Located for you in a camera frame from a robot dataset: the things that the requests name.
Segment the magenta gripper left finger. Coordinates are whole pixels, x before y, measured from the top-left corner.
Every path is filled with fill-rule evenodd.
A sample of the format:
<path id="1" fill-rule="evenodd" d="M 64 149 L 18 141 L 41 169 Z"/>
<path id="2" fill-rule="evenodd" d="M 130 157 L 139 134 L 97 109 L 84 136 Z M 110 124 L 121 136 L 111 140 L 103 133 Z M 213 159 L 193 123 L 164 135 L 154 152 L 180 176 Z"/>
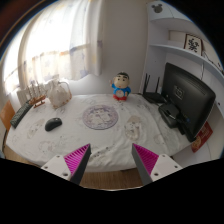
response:
<path id="1" fill-rule="evenodd" d="M 42 169 L 79 185 L 90 155 L 91 146 L 87 144 L 65 156 L 54 156 L 42 166 Z"/>

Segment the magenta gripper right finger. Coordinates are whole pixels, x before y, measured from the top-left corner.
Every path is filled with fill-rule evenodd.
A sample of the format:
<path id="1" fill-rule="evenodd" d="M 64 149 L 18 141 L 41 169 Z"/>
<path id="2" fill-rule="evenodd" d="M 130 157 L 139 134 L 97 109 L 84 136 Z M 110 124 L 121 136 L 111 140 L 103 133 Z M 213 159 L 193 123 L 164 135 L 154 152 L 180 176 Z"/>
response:
<path id="1" fill-rule="evenodd" d="M 143 185 L 148 185 L 182 169 L 168 155 L 157 155 L 137 144 L 132 144 L 132 156 Z"/>

